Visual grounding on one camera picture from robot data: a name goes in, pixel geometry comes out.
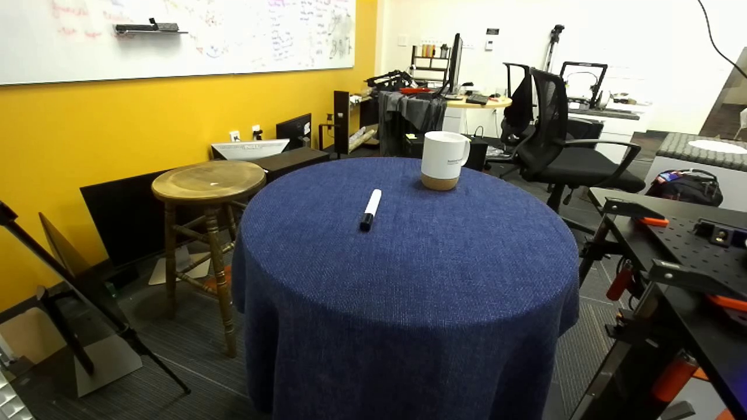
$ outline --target white marker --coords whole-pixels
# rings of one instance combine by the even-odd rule
[[[374,223],[374,220],[376,220],[379,202],[381,202],[381,188],[374,188],[374,190],[370,190],[370,197],[368,197],[368,206],[367,206],[367,209],[363,209],[363,216],[361,216],[359,223],[358,223],[359,231],[370,231],[370,223]]]

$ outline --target wooden stool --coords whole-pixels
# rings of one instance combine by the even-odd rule
[[[164,256],[165,256],[165,294],[170,312],[174,312],[174,281],[188,279],[187,271],[209,259],[215,287],[200,284],[218,294],[219,318],[225,321],[225,353],[229,356],[235,355],[235,335],[234,335],[234,311],[232,311],[232,291],[229,276],[225,263],[225,251],[234,248],[235,241],[235,207],[243,207],[244,200],[264,185],[264,167],[244,160],[209,160],[200,166],[178,167],[162,173],[151,182],[151,190],[159,200],[164,200]],[[178,206],[199,206],[200,214],[187,223],[178,223]],[[229,232],[232,243],[222,244],[218,216],[219,211],[229,214]],[[178,269],[174,248],[178,232],[192,241],[200,241],[208,244],[209,253]]]

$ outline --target cable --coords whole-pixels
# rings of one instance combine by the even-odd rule
[[[708,10],[704,10],[702,0],[697,0],[697,4],[701,4],[701,10],[702,10],[702,18],[704,18],[704,27],[708,27],[708,39],[710,39],[710,43],[717,48],[717,54],[718,54],[725,62],[731,62],[731,67],[736,67],[736,69],[747,80],[747,71],[745,71],[738,62],[733,62],[733,60],[717,47],[714,35],[712,35],[712,31],[710,31]]]

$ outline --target round table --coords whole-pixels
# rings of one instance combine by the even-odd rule
[[[262,188],[234,302],[249,396],[272,417],[541,417],[555,339],[578,314],[577,243],[535,195],[418,159],[342,159]],[[370,231],[359,220],[383,190]]]

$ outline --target black bag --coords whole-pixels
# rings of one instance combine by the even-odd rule
[[[702,202],[718,207],[723,200],[718,176],[708,169],[662,169],[652,182],[647,195],[662,195],[672,200]]]
[[[411,80],[408,71],[393,69],[393,71],[386,71],[386,74],[379,74],[379,77],[368,77],[367,84],[374,91],[398,91],[398,89],[414,85],[414,80]]]

